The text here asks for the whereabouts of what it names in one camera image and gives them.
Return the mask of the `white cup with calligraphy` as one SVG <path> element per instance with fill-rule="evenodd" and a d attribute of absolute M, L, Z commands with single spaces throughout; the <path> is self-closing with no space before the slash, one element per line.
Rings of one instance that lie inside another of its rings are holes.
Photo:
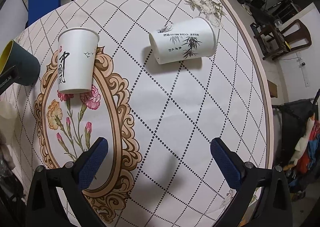
<path fill-rule="evenodd" d="M 70 28 L 58 37 L 57 83 L 62 94 L 91 90 L 99 35 L 88 28 Z"/>

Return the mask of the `wooden chair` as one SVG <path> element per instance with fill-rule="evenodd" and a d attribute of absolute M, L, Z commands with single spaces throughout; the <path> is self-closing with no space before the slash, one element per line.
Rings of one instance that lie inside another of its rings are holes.
<path fill-rule="evenodd" d="M 259 26 L 257 24 L 252 23 L 250 27 L 263 53 L 263 60 L 269 58 L 276 60 L 284 55 L 309 48 L 312 45 L 309 30 L 299 19 L 294 20 L 281 31 L 271 24 L 267 24 L 260 32 L 258 31 Z M 263 41 L 262 35 L 272 35 L 266 42 L 276 41 L 277 48 L 269 51 Z"/>

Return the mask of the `white cup with bamboo print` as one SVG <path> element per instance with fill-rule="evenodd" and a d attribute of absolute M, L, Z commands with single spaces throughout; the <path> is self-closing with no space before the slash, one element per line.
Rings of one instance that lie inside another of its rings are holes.
<path fill-rule="evenodd" d="M 195 58 L 211 57 L 217 40 L 212 24 L 195 17 L 149 33 L 149 41 L 160 65 Z"/>

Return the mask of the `patterned floral tablecloth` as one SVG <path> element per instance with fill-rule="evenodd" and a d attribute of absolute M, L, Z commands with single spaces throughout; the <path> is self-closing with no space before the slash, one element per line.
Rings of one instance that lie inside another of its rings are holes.
<path fill-rule="evenodd" d="M 197 16 L 216 25 L 214 54 L 158 64 L 149 33 Z M 91 91 L 65 97 L 58 36 L 73 27 L 100 40 Z M 1 96 L 17 110 L 10 152 L 24 193 L 38 165 L 62 167 L 105 137 L 108 154 L 84 195 L 107 226 L 212 226 L 233 192 L 210 141 L 272 166 L 266 76 L 228 0 L 76 0 L 15 41 L 41 65 L 35 86 L 14 84 Z"/>

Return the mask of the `dark teal cup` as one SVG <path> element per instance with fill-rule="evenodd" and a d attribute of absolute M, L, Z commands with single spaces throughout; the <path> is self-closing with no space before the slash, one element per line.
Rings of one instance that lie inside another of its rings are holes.
<path fill-rule="evenodd" d="M 38 59 L 11 40 L 1 53 L 1 76 L 13 66 L 16 66 L 18 72 L 16 83 L 30 86 L 37 82 L 40 74 Z"/>

